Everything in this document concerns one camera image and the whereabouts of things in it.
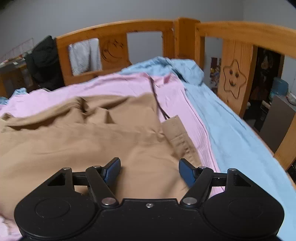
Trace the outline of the tan khaki jacket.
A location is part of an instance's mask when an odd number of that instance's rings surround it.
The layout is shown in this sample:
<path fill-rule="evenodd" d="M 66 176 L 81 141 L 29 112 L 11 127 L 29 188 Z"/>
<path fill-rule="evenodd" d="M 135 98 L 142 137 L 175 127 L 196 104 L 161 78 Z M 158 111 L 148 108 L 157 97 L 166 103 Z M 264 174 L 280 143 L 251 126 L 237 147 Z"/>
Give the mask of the tan khaki jacket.
<path fill-rule="evenodd" d="M 1 215 L 64 167 L 82 172 L 121 160 L 117 199 L 181 198 L 184 158 L 201 160 L 180 118 L 160 121 L 155 97 L 75 97 L 39 114 L 1 117 Z"/>

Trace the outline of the black clothing pile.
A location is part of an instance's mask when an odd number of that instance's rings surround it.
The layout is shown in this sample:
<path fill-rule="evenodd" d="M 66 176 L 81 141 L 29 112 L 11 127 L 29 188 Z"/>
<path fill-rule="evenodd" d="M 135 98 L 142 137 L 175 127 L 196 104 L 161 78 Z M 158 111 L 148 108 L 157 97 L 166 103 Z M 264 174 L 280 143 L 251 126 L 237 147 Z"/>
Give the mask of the black clothing pile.
<path fill-rule="evenodd" d="M 56 40 L 47 36 L 25 56 L 27 69 L 39 88 L 53 91 L 65 86 Z"/>

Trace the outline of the pink bed sheet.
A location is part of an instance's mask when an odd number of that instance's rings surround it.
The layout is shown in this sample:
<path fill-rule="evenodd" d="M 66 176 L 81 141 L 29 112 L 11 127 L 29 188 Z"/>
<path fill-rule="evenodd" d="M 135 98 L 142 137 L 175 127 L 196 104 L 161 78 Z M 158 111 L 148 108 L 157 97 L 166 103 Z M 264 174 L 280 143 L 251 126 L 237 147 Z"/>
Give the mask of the pink bed sheet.
<path fill-rule="evenodd" d="M 111 74 L 14 96 L 1 110 L 1 240 L 19 240 L 17 203 L 59 169 L 121 159 L 123 198 L 181 198 L 178 162 L 218 170 L 205 126 L 174 74 Z"/>

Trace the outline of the grey cabinet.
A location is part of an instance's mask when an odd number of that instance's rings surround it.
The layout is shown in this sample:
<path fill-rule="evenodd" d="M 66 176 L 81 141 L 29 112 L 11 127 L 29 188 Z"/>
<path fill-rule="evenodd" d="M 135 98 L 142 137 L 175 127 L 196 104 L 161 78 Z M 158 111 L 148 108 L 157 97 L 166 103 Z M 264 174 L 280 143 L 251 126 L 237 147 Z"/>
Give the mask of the grey cabinet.
<path fill-rule="evenodd" d="M 295 105 L 285 96 L 276 95 L 259 132 L 261 139 L 275 153 L 285 137 L 295 115 Z"/>

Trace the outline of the blue water jug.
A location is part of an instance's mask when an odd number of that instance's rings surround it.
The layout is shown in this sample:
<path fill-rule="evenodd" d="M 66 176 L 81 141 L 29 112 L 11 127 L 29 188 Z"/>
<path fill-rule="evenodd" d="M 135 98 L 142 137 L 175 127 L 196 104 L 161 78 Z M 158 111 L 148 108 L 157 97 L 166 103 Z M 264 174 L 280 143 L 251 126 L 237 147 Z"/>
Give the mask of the blue water jug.
<path fill-rule="evenodd" d="M 287 93 L 288 93 L 288 83 L 279 77 L 275 77 L 273 79 L 271 94 L 284 96 L 284 95 L 287 95 Z"/>

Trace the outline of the grey white towel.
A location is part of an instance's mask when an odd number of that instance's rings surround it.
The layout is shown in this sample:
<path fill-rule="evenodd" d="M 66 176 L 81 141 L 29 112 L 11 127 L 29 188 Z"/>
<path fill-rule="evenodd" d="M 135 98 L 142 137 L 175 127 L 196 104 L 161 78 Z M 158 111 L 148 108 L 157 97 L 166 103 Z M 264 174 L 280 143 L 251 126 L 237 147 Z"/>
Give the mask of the grey white towel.
<path fill-rule="evenodd" d="M 68 46 L 72 74 L 81 75 L 85 72 L 102 70 L 99 40 L 84 40 Z"/>

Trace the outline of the cluttered side desk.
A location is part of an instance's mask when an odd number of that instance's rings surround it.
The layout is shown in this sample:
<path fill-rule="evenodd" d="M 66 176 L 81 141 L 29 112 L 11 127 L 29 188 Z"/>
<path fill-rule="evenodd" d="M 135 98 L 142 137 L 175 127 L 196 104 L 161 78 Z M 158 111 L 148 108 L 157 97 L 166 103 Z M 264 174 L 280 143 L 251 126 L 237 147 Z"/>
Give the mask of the cluttered side desk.
<path fill-rule="evenodd" d="M 19 88 L 31 90 L 34 87 L 24 57 L 34 48 L 30 38 L 1 56 L 1 96 L 10 98 Z"/>

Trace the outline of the wooden bed frame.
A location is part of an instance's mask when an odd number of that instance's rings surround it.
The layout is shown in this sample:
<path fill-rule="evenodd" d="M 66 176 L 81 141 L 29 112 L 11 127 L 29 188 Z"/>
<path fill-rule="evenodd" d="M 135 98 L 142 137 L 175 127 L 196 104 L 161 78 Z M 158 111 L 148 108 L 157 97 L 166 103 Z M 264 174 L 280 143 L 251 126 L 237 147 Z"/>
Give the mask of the wooden bed frame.
<path fill-rule="evenodd" d="M 202 71 L 205 38 L 222 39 L 221 73 L 218 91 L 214 94 L 242 120 L 250 97 L 257 49 L 262 47 L 295 57 L 295 30 L 282 26 L 245 21 L 201 23 L 189 18 L 121 21 L 84 28 L 56 38 L 65 85 L 82 83 L 130 66 L 127 36 L 136 32 L 160 32 L 164 57 L 194 60 Z M 93 38 L 99 40 L 102 70 L 74 76 L 68 46 Z M 283 169 L 291 166 L 295 160 L 295 123 L 291 123 L 280 147 L 271 154 Z"/>

